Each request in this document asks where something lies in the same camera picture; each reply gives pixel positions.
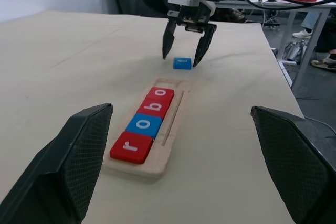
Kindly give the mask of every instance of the blue block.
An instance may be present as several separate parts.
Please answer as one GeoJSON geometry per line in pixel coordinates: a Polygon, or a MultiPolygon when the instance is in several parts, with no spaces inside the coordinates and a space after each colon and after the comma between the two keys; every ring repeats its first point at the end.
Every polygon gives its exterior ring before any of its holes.
{"type": "Polygon", "coordinates": [[[135,114],[126,131],[156,138],[162,119],[157,116],[135,114]]]}
{"type": "Polygon", "coordinates": [[[190,58],[174,58],[174,69],[191,69],[190,58]]]}

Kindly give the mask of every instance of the desk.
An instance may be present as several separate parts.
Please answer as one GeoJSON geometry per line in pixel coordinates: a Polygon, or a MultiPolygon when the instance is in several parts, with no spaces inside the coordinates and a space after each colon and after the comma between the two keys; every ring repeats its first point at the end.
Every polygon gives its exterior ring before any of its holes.
{"type": "Polygon", "coordinates": [[[72,114],[112,102],[111,137],[144,89],[163,77],[193,83],[165,175],[144,181],[101,172],[83,223],[293,223],[250,110],[302,113],[261,25],[217,23],[202,62],[174,70],[174,57],[194,58],[200,35],[178,27],[164,61],[166,23],[46,12],[0,24],[0,200],[72,114]]]}
{"type": "MultiPolygon", "coordinates": [[[[285,2],[263,2],[263,5],[265,7],[270,7],[270,8],[281,8],[281,7],[292,7],[296,6],[296,4],[293,3],[285,3],[285,2]]],[[[236,9],[258,9],[254,6],[251,6],[245,1],[238,1],[238,0],[228,0],[228,1],[221,1],[216,3],[216,7],[218,8],[236,8],[236,9]]],[[[282,60],[283,52],[285,50],[287,42],[290,40],[292,36],[292,26],[293,26],[293,21],[295,18],[296,12],[310,12],[310,11],[315,11],[319,12],[320,16],[318,21],[316,22],[315,28],[313,30],[313,34],[311,36],[311,39],[309,40],[306,52],[303,56],[303,59],[300,64],[300,70],[298,74],[296,75],[291,87],[292,90],[297,90],[300,87],[303,74],[306,71],[307,65],[310,62],[311,55],[315,49],[317,40],[320,37],[322,28],[324,27],[324,23],[326,22],[330,9],[335,8],[336,3],[328,3],[328,4],[323,4],[323,5],[317,5],[317,6],[312,6],[308,8],[303,8],[299,10],[290,10],[290,15],[287,20],[287,25],[286,25],[286,30],[285,33],[282,37],[282,41],[279,47],[278,55],[277,58],[278,60],[282,60]]]]}

